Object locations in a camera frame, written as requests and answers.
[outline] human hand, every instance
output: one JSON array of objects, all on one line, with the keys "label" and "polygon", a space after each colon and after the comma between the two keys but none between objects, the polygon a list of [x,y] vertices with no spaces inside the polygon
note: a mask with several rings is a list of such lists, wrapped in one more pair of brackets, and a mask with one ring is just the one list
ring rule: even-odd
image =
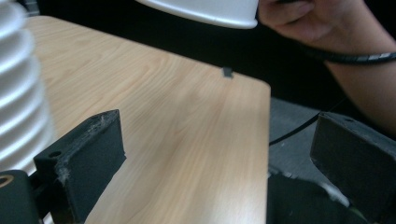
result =
[{"label": "human hand", "polygon": [[347,37],[342,33],[354,26],[354,15],[360,10],[361,3],[361,0],[300,0],[291,3],[260,0],[259,19],[283,36],[321,47],[322,42],[340,39],[339,35]]}]

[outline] gray floor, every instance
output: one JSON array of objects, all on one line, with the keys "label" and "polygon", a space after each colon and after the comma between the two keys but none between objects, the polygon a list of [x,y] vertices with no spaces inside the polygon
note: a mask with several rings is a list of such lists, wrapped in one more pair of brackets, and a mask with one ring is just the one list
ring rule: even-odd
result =
[{"label": "gray floor", "polygon": [[[271,99],[270,141],[283,136],[313,118],[319,111],[276,98]],[[329,183],[309,157],[316,123],[270,146],[269,163],[284,173],[314,182]]]}]

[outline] finger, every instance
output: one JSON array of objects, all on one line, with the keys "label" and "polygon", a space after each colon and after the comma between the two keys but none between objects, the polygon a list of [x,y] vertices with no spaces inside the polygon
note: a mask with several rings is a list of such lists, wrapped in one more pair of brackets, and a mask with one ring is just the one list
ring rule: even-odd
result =
[{"label": "finger", "polygon": [[297,21],[313,8],[314,4],[307,1],[279,4],[272,0],[261,0],[259,3],[259,19],[263,24],[275,28],[278,25]]}]

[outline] white plastic container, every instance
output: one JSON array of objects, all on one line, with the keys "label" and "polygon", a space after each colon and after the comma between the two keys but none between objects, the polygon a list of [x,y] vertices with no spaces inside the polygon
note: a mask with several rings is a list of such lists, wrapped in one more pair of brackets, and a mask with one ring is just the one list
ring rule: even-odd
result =
[{"label": "white plastic container", "polygon": [[218,26],[250,29],[259,0],[136,0],[164,12]]},{"label": "white plastic container", "polygon": [[22,29],[25,16],[22,6],[0,0],[0,171],[30,175],[33,157],[55,134],[34,39]]}]

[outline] wooden table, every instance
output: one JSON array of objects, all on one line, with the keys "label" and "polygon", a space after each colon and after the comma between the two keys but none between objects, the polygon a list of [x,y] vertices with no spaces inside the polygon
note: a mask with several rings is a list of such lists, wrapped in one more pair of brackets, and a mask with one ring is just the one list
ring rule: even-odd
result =
[{"label": "wooden table", "polygon": [[27,28],[58,136],[120,110],[127,160],[87,223],[265,223],[267,84],[49,17]]}]

